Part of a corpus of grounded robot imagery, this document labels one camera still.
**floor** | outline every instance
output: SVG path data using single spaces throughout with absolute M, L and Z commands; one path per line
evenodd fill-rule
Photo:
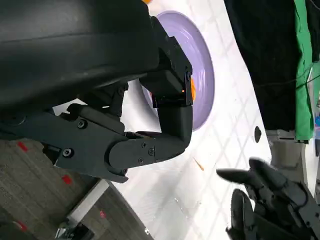
M 53 167 L 38 142 L 0 140 L 0 227 L 15 221 L 30 239 L 52 240 L 59 224 L 96 182 Z M 96 240 L 151 239 L 111 188 L 82 222 Z

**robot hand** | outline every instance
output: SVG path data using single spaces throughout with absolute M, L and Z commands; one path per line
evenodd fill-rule
M 231 240 L 318 240 L 320 207 L 307 186 L 293 182 L 258 159 L 250 169 L 218 169 L 223 179 L 244 184 L 231 200 Z M 255 202 L 253 209 L 250 199 Z

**white table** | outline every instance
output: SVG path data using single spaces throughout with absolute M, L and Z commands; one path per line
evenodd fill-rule
M 149 4 L 153 16 L 167 10 L 185 14 L 203 34 L 214 68 L 213 108 L 184 154 L 129 169 L 129 180 L 114 186 L 155 240 L 227 240 L 231 195 L 237 186 L 220 179 L 216 169 L 247 169 L 249 157 L 269 162 L 271 151 L 224 1 L 153 0 Z M 138 82 L 129 83 L 121 120 L 127 131 L 160 130 Z M 254 140 L 256 126 L 262 131 L 259 143 Z

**black fabric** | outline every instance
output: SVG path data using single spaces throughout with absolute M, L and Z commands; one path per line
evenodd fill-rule
M 294 130 L 294 79 L 301 57 L 296 37 L 294 1 L 224 2 L 237 45 L 252 79 L 265 128 Z
M 305 6 L 311 36 L 312 62 L 317 62 L 320 54 L 320 0 L 305 0 Z

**green cloth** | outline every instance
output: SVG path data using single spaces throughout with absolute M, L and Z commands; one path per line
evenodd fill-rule
M 294 0 L 296 14 L 296 37 L 302 53 L 296 73 L 296 86 L 305 84 L 312 66 L 312 46 L 307 22 L 305 0 Z M 314 134 L 314 119 L 307 85 L 296 89 L 295 93 L 295 138 L 309 140 Z

